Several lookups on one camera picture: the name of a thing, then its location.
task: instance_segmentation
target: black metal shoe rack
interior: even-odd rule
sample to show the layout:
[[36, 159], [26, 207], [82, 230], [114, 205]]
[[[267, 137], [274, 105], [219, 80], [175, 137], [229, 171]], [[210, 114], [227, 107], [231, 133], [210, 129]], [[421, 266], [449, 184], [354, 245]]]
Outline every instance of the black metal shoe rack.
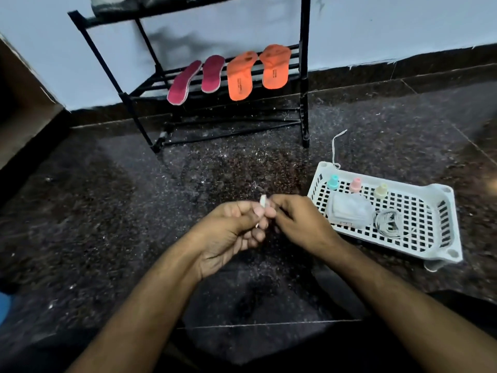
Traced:
[[[123, 104], [126, 106], [136, 126], [142, 133], [143, 137], [149, 144], [150, 148], [152, 148], [152, 150], [155, 153], [160, 152], [160, 150], [164, 146], [168, 145], [184, 144], [184, 143], [198, 142], [202, 140], [209, 140], [219, 137], [262, 132], [270, 129], [283, 128], [292, 125], [300, 125], [302, 132], [302, 145], [305, 148], [309, 147], [309, 118], [308, 118], [309, 80], [307, 75], [307, 52], [309, 44], [309, 15], [311, 8], [311, 0], [302, 0], [302, 8], [300, 16], [300, 42], [297, 45], [289, 46], [289, 48], [292, 50], [291, 58], [294, 59], [298, 57], [299, 59], [298, 63], [290, 64], [290, 69], [298, 68], [298, 73], [289, 75], [288, 83], [286, 84], [286, 86], [284, 86], [282, 89], [277, 89], [277, 90], [265, 89], [262, 86], [262, 80], [254, 80], [253, 91], [250, 94], [250, 96], [246, 99], [246, 101], [261, 100], [265, 98], [277, 97], [283, 94], [300, 92], [299, 107], [285, 108], [285, 109], [258, 108], [256, 110], [251, 108], [249, 111], [247, 111], [246, 109], [244, 109], [243, 104], [248, 105], [250, 102], [245, 102], [244, 100], [242, 102], [236, 102], [237, 104], [242, 105], [242, 107], [237, 107], [236, 111], [228, 111], [229, 108], [216, 107], [219, 105], [228, 105], [230, 103], [233, 103], [233, 101], [229, 99], [227, 87], [221, 87], [217, 92], [212, 94], [205, 94], [202, 93], [200, 89], [199, 90], [191, 89], [191, 86], [201, 83], [201, 80], [193, 80], [190, 82], [190, 92], [188, 94], [188, 99], [185, 103], [183, 103], [182, 106], [173, 106], [168, 104], [170, 106], [168, 107], [168, 110], [170, 110], [172, 117], [171, 121], [165, 123], [164, 131], [160, 134], [160, 137], [153, 143], [150, 137], [148, 136], [147, 132], [145, 131], [145, 128], [140, 122], [138, 113], [136, 112], [134, 106], [135, 102], [139, 102], [141, 100], [163, 99], [164, 98], [163, 96], [143, 97], [142, 94], [149, 90], [169, 89], [169, 87], [172, 84], [172, 80], [176, 77], [177, 74], [183, 71], [184, 68], [163, 70], [152, 48], [152, 45], [150, 44], [150, 41], [145, 33], [145, 30], [143, 29], [140, 18], [177, 12], [180, 10], [191, 9], [204, 5], [211, 5], [224, 1], [228, 0], [192, 0], [192, 1], [174, 0], [174, 2], [171, 2], [170, 4], [165, 4], [163, 6], [153, 9], [142, 9], [139, 10], [138, 12], [119, 13], [119, 14], [112, 14], [112, 15], [105, 15], [105, 16], [91, 17], [91, 18], [84, 18], [81, 15], [81, 13], [78, 11], [69, 12], [68, 14], [72, 19], [73, 23], [78, 28], [78, 30], [81, 31], [86, 42], [88, 43], [91, 50], [95, 54], [96, 58], [100, 62], [100, 65], [102, 65], [103, 70], [109, 77], [109, 80], [112, 82], [117, 92], [119, 93], [119, 96], [123, 101]], [[91, 40], [91, 37], [88, 34], [87, 30], [96, 26], [107, 25], [121, 21], [130, 21], [130, 20], [134, 20], [135, 23], [137, 24], [138, 29], [140, 30], [140, 33], [143, 36], [143, 39], [148, 47], [150, 55], [152, 56], [155, 62], [156, 71], [138, 88], [136, 88], [134, 91], [128, 94], [122, 91], [114, 75], [112, 74], [109, 67], [105, 63], [102, 55], [96, 48], [95, 43], [93, 43], [93, 41]], [[226, 62], [228, 63], [232, 59], [233, 58], [226, 59]], [[257, 61], [254, 66], [257, 66], [257, 64], [261, 64], [261, 62]], [[258, 70], [252, 69], [252, 76], [258, 74], [260, 75], [262, 74], [262, 72], [263, 72], [262, 69]], [[223, 75], [221, 77], [221, 81], [225, 80], [227, 80], [227, 77]], [[216, 115], [217, 112], [216, 108], [220, 109], [219, 115]], [[287, 115], [281, 116], [282, 112], [294, 112], [295, 114], [298, 113], [299, 117], [296, 119], [289, 119]], [[191, 117], [191, 116], [196, 117], [196, 120], [194, 122], [190, 122], [194, 124], [200, 124], [200, 123], [217, 124], [222, 122], [243, 121], [245, 122], [244, 124], [246, 124], [247, 122], [251, 123], [254, 122], [259, 124], [259, 126], [255, 128], [249, 128], [249, 129], [245, 128], [235, 131], [229, 131], [226, 134], [221, 134], [217, 136], [189, 139], [185, 141], [172, 141], [170, 137], [172, 136], [172, 133], [175, 130], [175, 128], [179, 125], [185, 124], [185, 122], [182, 121], [182, 118]], [[264, 126], [261, 126], [260, 122], [275, 122], [275, 123], [274, 124], [270, 123], [269, 125], [265, 123]]]

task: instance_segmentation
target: blue fabric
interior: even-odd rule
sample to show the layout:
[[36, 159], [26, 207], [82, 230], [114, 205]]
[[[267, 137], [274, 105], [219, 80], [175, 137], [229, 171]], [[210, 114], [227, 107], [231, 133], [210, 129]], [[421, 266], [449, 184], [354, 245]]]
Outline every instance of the blue fabric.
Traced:
[[10, 296], [0, 292], [0, 325], [7, 317], [10, 309]]

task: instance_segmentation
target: white plastic tray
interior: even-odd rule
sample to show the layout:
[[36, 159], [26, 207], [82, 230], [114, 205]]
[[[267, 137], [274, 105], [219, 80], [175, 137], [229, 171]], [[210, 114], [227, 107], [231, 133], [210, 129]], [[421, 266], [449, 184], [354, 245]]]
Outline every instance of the white plastic tray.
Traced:
[[[430, 271], [463, 260], [454, 190], [449, 186], [430, 184], [420, 187], [351, 173], [335, 168], [330, 162], [320, 162], [307, 196], [326, 218], [326, 205], [332, 191], [326, 183], [332, 175], [338, 175], [340, 182], [335, 191], [344, 193], [349, 192], [348, 186], [354, 178], [361, 178], [361, 194], [371, 201], [375, 210], [396, 209], [402, 212], [404, 224], [399, 239], [384, 237], [373, 225], [355, 229], [332, 224], [337, 232], [419, 257], [425, 260], [425, 267]], [[379, 200], [373, 196], [373, 191], [382, 183], [388, 185], [388, 195]]]

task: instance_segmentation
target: left hand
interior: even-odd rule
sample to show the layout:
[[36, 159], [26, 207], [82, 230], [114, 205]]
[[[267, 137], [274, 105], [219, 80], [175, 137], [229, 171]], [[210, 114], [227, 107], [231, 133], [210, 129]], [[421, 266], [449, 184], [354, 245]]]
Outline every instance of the left hand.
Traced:
[[266, 236], [268, 219], [274, 217], [274, 208], [263, 208], [255, 201], [224, 203], [205, 216], [189, 232], [202, 241], [196, 262], [199, 279], [217, 272], [239, 251], [257, 247]]

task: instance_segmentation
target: black cloth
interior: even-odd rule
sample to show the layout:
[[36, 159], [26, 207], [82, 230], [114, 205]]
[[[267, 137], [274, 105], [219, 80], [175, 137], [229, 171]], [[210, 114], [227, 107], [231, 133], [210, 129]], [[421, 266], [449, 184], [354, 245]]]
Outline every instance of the black cloth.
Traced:
[[[454, 291], [430, 294], [448, 308], [497, 338], [497, 306]], [[62, 373], [84, 351], [99, 330], [67, 330], [28, 346], [5, 364], [2, 373]], [[377, 317], [338, 322], [326, 332], [276, 354], [232, 365], [197, 350], [184, 330], [176, 329], [171, 343], [198, 369], [175, 357], [162, 355], [154, 371], [254, 371], [269, 369], [324, 369], [346, 372], [422, 371], [405, 348]]]

